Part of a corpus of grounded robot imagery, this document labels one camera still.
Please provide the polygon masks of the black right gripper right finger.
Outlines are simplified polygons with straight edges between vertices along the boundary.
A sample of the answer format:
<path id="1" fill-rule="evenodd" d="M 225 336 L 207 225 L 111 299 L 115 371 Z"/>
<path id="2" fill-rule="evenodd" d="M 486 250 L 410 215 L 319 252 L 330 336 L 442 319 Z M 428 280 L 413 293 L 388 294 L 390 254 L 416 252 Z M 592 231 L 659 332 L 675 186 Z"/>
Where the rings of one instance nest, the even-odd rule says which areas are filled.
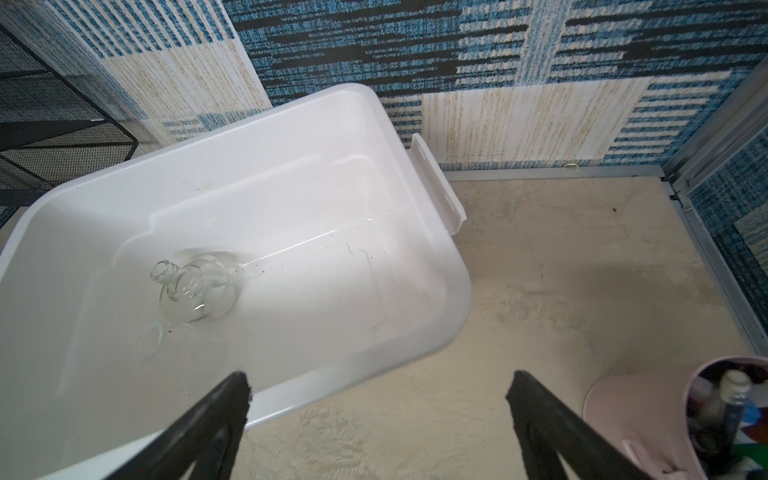
<path id="1" fill-rule="evenodd" d="M 518 370 L 506 395 L 527 477 L 566 479 L 567 464 L 580 479 L 647 479 L 527 371 Z"/>

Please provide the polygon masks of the clear glass flask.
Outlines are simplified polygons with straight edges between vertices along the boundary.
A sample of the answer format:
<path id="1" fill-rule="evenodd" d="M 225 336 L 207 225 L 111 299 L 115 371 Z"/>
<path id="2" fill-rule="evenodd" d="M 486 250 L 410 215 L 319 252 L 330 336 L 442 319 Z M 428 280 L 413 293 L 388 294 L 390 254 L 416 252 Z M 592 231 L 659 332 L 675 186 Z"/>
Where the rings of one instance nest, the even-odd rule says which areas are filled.
<path id="1" fill-rule="evenodd" d="M 241 295 L 241 268 L 223 253 L 203 253 L 179 264 L 157 262 L 147 325 L 140 330 L 138 358 L 179 354 L 206 361 L 222 349 L 217 325 L 230 315 Z"/>

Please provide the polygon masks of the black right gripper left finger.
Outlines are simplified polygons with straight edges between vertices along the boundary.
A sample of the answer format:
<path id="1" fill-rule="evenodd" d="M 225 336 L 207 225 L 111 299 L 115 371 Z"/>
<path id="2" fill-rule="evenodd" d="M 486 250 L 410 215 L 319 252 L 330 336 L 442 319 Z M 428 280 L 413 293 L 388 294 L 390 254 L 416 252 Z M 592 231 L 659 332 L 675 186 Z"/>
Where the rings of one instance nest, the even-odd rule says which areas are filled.
<path id="1" fill-rule="evenodd" d="M 247 376 L 235 371 L 112 472 L 111 479 L 228 479 L 251 400 Z"/>

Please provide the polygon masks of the white plastic storage bin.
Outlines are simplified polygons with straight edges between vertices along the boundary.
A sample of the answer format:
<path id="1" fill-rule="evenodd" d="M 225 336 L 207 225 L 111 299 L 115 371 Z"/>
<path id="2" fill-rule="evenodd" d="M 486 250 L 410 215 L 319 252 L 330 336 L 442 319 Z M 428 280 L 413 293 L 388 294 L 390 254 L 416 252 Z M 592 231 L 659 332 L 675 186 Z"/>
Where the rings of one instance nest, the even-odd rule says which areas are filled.
<path id="1" fill-rule="evenodd" d="M 229 374 L 256 425 L 441 349 L 465 212 L 342 84 L 63 184 L 1 252 L 1 475 L 108 475 Z"/>

